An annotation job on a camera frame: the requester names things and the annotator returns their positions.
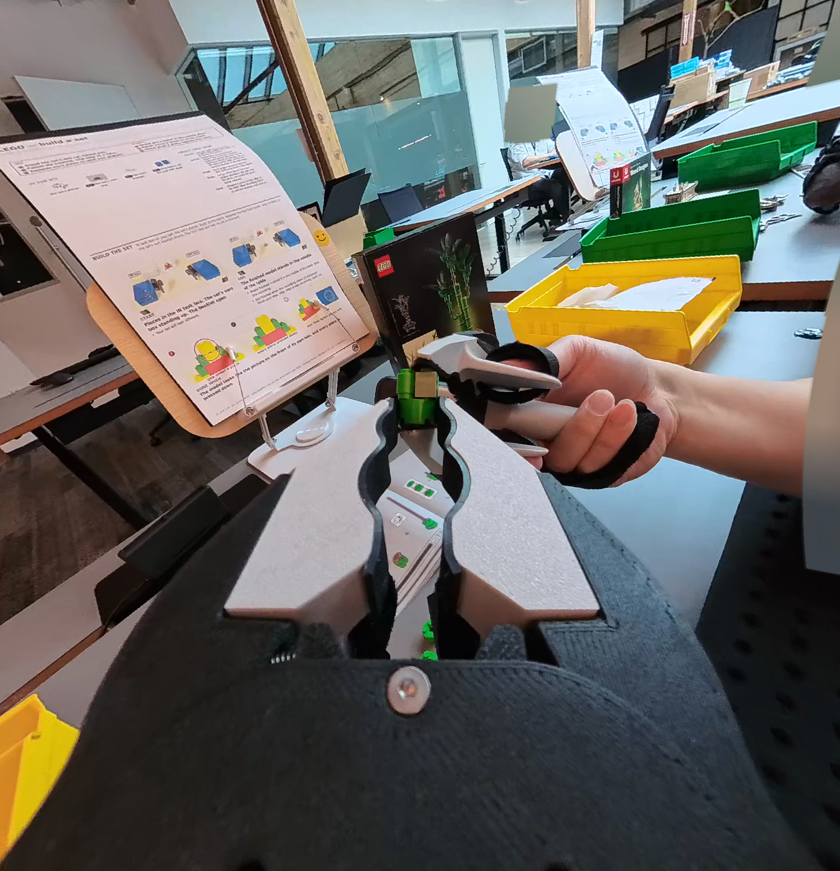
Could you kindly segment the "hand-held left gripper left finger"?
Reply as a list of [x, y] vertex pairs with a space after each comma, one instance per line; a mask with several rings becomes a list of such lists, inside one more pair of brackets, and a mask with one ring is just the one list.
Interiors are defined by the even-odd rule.
[[358, 658], [388, 658], [396, 592], [377, 502], [398, 433], [396, 401], [378, 401], [333, 447], [273, 480], [280, 497], [227, 615], [326, 624]]

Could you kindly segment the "green brick assembly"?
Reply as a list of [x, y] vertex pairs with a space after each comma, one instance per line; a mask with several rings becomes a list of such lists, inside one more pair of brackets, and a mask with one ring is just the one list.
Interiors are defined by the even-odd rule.
[[416, 400], [412, 398], [412, 373], [425, 369], [435, 371], [428, 367], [420, 369], [404, 368], [396, 376], [396, 410], [399, 426], [403, 431], [428, 430], [436, 427], [440, 399], [440, 379], [439, 397], [436, 400]]

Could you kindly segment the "grey desk black legs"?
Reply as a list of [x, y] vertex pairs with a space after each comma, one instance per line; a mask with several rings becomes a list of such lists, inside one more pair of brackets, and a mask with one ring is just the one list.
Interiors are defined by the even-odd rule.
[[112, 489], [70, 443], [154, 399], [138, 373], [116, 353], [87, 360], [88, 368], [57, 384], [30, 384], [0, 398], [0, 448], [32, 434], [55, 458], [134, 530], [149, 521]]

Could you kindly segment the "black bamboo toy set box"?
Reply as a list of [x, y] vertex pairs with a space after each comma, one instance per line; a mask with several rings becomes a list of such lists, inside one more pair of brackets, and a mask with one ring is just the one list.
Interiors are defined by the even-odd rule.
[[472, 214], [394, 236], [354, 261], [396, 372], [411, 367], [416, 354], [437, 339], [496, 334]]

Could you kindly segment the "white stand base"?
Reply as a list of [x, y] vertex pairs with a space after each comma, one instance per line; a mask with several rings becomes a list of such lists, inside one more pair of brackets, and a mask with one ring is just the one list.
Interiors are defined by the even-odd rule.
[[321, 404], [274, 436], [272, 444], [266, 442], [251, 452], [248, 465], [272, 482], [317, 459], [323, 449], [333, 447], [368, 412], [378, 382], [392, 374], [391, 364], [382, 363], [339, 394], [333, 407]]

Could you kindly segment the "open instruction booklet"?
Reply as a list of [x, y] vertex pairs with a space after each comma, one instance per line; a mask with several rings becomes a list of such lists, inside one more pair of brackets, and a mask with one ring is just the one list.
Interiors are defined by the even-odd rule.
[[390, 473], [390, 485], [377, 508], [400, 614], [436, 582], [444, 520], [454, 502], [438, 476], [410, 450], [391, 461]]

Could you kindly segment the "white paper sheet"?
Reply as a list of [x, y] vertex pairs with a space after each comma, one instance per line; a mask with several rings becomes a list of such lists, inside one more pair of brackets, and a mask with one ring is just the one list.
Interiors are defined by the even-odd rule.
[[683, 309], [714, 281], [715, 278], [680, 276], [645, 282], [629, 289], [607, 283], [582, 289], [559, 302], [557, 307], [672, 312]]

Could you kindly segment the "dark folder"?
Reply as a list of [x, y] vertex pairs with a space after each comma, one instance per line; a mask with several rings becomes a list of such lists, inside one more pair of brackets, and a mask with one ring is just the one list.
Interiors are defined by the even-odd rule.
[[322, 226], [330, 227], [357, 216], [370, 180], [371, 173], [364, 168], [338, 179], [327, 180], [320, 217]]

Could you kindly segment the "background instruction sheet stand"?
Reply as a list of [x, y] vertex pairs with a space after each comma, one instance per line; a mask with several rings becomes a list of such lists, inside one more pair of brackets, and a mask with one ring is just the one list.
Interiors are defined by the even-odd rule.
[[599, 68], [538, 77], [556, 85], [556, 105], [568, 130], [556, 134], [556, 151], [578, 196], [601, 198], [610, 186], [610, 172], [622, 166], [650, 168], [653, 159], [632, 108]]

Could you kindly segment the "black perforated panel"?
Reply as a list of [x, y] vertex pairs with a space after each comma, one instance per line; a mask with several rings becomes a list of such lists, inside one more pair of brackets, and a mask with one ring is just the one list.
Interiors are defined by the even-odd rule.
[[775, 805], [840, 870], [840, 576], [806, 568], [799, 499], [745, 486], [696, 633]]

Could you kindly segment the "white printed instruction sheet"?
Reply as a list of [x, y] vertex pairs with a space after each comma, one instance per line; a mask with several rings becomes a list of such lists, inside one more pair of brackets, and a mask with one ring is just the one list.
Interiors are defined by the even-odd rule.
[[12, 185], [211, 425], [367, 334], [263, 160], [208, 116], [0, 139]]

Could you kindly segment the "wooden pillar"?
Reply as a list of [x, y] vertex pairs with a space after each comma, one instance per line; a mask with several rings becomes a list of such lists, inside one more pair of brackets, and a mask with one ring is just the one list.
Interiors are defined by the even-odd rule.
[[347, 176], [349, 166], [295, 1], [258, 1], [257, 6], [284, 71], [307, 150], [321, 181]]
[[595, 0], [577, 0], [577, 60], [578, 69], [587, 69], [592, 63], [592, 46], [597, 23], [597, 2]]

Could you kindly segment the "black rounded object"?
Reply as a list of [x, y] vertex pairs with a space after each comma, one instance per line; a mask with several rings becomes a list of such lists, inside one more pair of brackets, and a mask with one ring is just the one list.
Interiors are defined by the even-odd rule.
[[840, 122], [805, 177], [802, 200], [808, 209], [819, 214], [835, 212], [840, 207]]

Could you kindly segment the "black desk mount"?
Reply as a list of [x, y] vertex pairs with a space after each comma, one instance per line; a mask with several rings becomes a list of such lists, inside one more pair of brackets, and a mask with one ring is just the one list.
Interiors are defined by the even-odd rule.
[[267, 485], [254, 474], [221, 494], [206, 485], [158, 517], [118, 552], [120, 565], [95, 587], [101, 625], [111, 629], [148, 602]]

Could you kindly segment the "black wall poster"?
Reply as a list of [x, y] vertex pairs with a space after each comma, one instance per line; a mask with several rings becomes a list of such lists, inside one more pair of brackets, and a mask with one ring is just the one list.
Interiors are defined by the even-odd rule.
[[55, 285], [50, 270], [0, 211], [0, 300], [15, 299]]

